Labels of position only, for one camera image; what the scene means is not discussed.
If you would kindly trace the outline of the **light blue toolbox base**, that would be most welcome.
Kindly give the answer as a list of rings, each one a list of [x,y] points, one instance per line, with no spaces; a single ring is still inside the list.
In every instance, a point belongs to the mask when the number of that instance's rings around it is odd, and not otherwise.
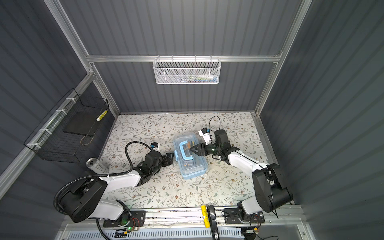
[[[189,180],[206,173],[208,169],[208,163],[205,157],[192,154],[192,160],[185,160],[182,154],[179,154],[177,150],[174,151],[175,160],[180,167],[180,172],[184,180]]]

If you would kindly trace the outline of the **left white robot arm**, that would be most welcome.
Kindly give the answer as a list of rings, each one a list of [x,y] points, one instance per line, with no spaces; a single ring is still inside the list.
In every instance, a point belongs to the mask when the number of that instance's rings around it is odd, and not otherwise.
[[[125,155],[130,164],[127,171],[111,174],[93,174],[77,178],[61,187],[54,196],[53,205],[57,212],[69,216],[74,223],[86,219],[116,221],[118,226],[125,227],[133,222],[129,207],[121,200],[110,201],[104,194],[130,187],[139,187],[147,183],[162,168],[174,163],[174,153],[161,154],[157,143],[142,145],[149,149],[145,159],[137,166],[129,157],[128,147]]]

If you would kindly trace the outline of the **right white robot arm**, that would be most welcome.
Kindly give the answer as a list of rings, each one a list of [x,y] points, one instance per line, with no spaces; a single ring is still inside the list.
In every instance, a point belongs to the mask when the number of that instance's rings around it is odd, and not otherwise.
[[[253,214],[259,212],[270,213],[293,200],[293,193],[289,190],[285,176],[276,163],[261,163],[245,155],[237,147],[231,145],[225,130],[212,131],[203,128],[199,135],[204,143],[195,144],[190,151],[198,156],[217,156],[220,161],[233,166],[253,180],[255,193],[238,203],[237,216],[242,222],[248,222]]]

